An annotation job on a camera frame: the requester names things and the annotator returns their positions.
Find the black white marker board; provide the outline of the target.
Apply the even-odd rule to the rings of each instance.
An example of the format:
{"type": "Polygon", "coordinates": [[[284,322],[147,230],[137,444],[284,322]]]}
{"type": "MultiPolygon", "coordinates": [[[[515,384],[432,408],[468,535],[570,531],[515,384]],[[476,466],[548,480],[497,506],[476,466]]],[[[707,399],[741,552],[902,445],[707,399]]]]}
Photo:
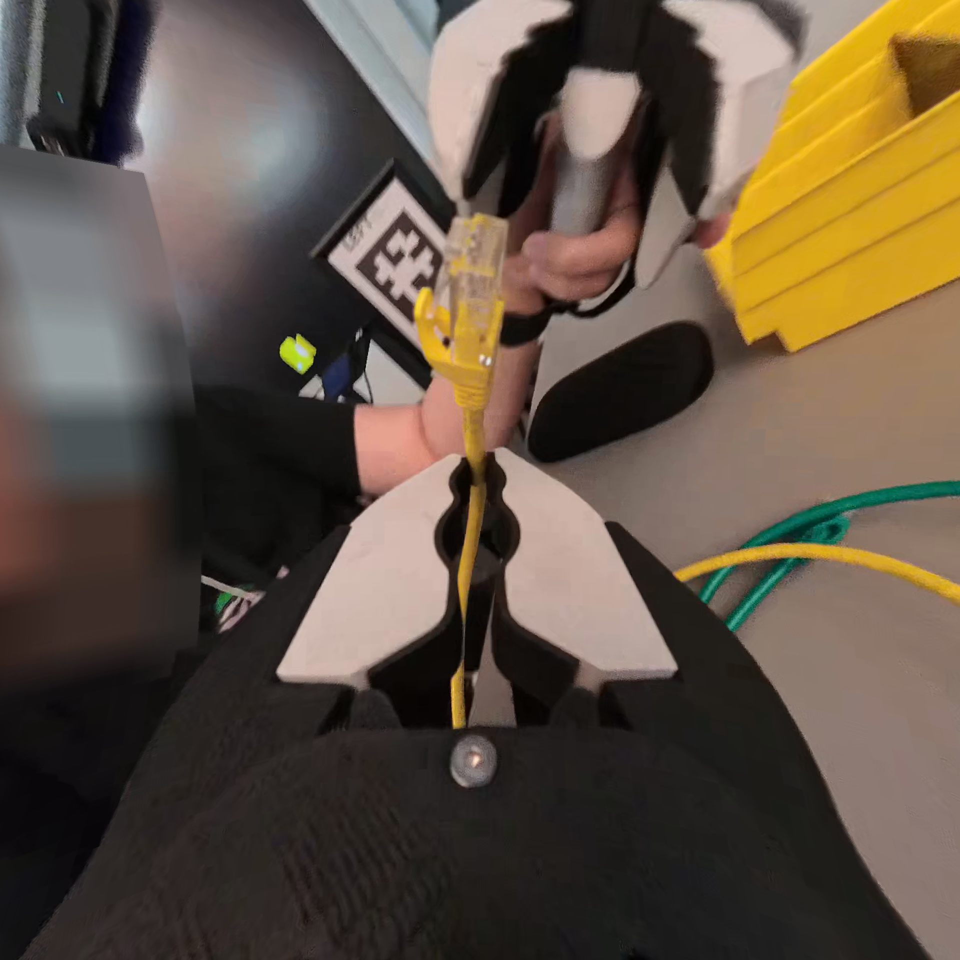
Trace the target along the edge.
{"type": "Polygon", "coordinates": [[[422,356],[415,307],[442,265],[450,206],[435,202],[398,159],[389,160],[310,250],[369,316],[422,356]]]}

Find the black oval pad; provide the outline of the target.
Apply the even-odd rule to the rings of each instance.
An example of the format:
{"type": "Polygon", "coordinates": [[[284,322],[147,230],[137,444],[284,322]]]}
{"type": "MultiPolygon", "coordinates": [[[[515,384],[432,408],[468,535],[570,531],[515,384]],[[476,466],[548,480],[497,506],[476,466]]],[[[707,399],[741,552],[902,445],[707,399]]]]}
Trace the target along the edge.
{"type": "Polygon", "coordinates": [[[551,464],[624,440],[687,410],[713,378],[714,350],[706,330],[693,321],[673,321],[549,386],[531,410],[527,450],[551,464]]]}

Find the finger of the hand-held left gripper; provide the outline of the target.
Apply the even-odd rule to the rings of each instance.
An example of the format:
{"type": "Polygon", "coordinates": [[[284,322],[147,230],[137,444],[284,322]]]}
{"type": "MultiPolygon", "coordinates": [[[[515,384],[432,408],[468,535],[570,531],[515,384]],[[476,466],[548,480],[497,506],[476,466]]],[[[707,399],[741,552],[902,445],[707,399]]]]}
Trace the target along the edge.
{"type": "Polygon", "coordinates": [[[773,137],[806,38],[792,2],[654,5],[639,53],[664,153],[635,259],[646,289],[702,224],[733,214],[773,137]]]}
{"type": "Polygon", "coordinates": [[[427,115],[438,178],[453,203],[476,203],[516,163],[567,77],[573,2],[473,2],[438,31],[427,115]]]}

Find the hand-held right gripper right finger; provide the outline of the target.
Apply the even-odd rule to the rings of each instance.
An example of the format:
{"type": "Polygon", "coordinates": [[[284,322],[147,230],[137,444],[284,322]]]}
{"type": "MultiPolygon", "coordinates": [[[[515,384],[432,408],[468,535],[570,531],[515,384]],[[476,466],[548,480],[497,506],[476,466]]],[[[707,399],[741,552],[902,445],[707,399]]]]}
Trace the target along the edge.
{"type": "Polygon", "coordinates": [[[494,454],[515,523],[503,548],[506,627],[572,660],[566,685],[665,680],[678,669],[601,515],[508,449],[494,454]]]}

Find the yellow plastic bin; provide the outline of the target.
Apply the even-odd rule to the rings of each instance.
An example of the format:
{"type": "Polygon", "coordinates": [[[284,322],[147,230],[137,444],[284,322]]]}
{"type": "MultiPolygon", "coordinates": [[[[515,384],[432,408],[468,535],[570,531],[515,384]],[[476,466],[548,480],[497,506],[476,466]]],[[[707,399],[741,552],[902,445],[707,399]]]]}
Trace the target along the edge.
{"type": "Polygon", "coordinates": [[[958,279],[958,71],[916,112],[894,52],[958,28],[957,1],[888,2],[792,81],[704,255],[746,343],[794,353],[958,279]]]}

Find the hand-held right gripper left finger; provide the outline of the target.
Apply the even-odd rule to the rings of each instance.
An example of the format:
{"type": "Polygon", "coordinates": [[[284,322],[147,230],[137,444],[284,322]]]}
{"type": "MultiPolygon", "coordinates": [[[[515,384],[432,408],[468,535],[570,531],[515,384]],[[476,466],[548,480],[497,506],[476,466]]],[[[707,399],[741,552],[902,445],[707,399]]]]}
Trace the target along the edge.
{"type": "Polygon", "coordinates": [[[287,684],[447,687],[461,658],[455,557],[469,464],[449,455],[350,524],[276,668],[287,684]]]}

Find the person's left hand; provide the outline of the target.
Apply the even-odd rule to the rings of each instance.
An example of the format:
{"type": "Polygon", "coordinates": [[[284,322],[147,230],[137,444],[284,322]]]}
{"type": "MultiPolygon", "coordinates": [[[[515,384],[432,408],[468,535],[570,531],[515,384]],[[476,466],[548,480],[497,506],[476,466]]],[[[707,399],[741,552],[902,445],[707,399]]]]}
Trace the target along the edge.
{"type": "Polygon", "coordinates": [[[549,303],[591,300],[605,293],[639,246],[643,215],[633,164],[633,133],[614,151],[617,177],[606,194],[599,228],[574,236],[550,228],[557,170],[564,145],[555,111],[539,122],[538,159],[532,186],[510,216],[508,254],[503,268],[503,301],[508,314],[534,316],[549,303]]]}

